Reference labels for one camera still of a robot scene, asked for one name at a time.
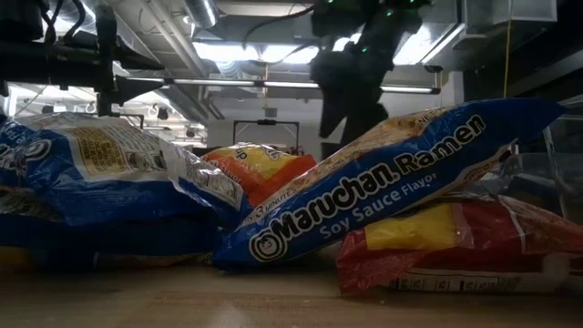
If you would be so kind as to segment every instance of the yellow cable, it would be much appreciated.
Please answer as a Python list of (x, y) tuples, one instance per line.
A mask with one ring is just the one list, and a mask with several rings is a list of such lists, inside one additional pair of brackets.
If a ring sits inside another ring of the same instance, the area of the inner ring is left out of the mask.
[(512, 30), (512, 5), (510, 5), (510, 16), (508, 18), (508, 28), (506, 31), (506, 69), (504, 72), (504, 98), (508, 96), (508, 71), (510, 68), (510, 31)]

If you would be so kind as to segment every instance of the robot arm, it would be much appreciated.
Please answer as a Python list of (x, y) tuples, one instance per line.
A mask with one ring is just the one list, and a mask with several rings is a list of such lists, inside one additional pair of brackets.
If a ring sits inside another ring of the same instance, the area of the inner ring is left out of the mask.
[(393, 57), (405, 33), (415, 34), (422, 20), (418, 9), (429, 0), (322, 0), (314, 6), (316, 36), (350, 36), (361, 25), (357, 43), (342, 52), (326, 49), (312, 61), (311, 78), (323, 93), (320, 136), (328, 138), (347, 118), (342, 146), (387, 118), (378, 104), (380, 85), (394, 69)]

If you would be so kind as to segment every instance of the maruchan ramen package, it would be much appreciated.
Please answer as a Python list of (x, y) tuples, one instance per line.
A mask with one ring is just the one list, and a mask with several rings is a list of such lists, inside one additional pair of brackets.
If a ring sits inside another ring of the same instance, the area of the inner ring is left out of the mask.
[(251, 143), (216, 149), (203, 159), (237, 181), (247, 193), (253, 207), (316, 165), (312, 155), (293, 156), (265, 145)]
[(583, 254), (583, 228), (499, 196), (443, 203), (350, 232), (336, 260), (343, 292), (554, 292)]
[[(202, 160), (179, 163), (162, 148), (175, 146), (121, 118), (58, 113), (9, 119), (0, 128), (0, 185), (33, 191), (73, 226), (155, 220), (203, 206), (218, 212), (223, 225), (239, 222), (237, 183)], [(174, 188), (168, 162), (188, 166), (196, 197)]]
[(214, 255), (223, 269), (293, 259), (480, 179), (509, 145), (561, 115), (534, 99), (390, 118), (259, 205)]
[(169, 266), (212, 250), (214, 213), (71, 227), (29, 195), (0, 191), (0, 270), (102, 270)]

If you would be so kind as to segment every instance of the red ramen package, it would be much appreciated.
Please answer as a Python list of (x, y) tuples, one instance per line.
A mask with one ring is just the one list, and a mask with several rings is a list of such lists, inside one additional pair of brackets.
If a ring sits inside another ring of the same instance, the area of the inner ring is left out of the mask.
[(253, 207), (316, 165), (312, 155), (293, 156), (252, 143), (216, 149), (203, 159), (239, 182)]
[(554, 292), (583, 254), (583, 227), (519, 200), (438, 203), (352, 231), (336, 260), (342, 292)]

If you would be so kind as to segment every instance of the blue ramen package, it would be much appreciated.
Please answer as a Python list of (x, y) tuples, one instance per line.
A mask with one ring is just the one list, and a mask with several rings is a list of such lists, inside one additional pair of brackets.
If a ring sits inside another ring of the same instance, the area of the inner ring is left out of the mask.
[(390, 118), (294, 179), (222, 243), (222, 269), (287, 261), (480, 179), (508, 146), (564, 112), (534, 99)]
[(0, 269), (99, 270), (169, 266), (212, 251), (218, 230), (202, 209), (188, 218), (67, 226), (30, 195), (0, 191)]
[(240, 222), (237, 183), (201, 160), (183, 164), (197, 171), (195, 201), (169, 180), (162, 147), (176, 146), (121, 118), (59, 113), (10, 119), (0, 128), (0, 185), (32, 190), (73, 226), (155, 220), (202, 206), (216, 210), (222, 225)]

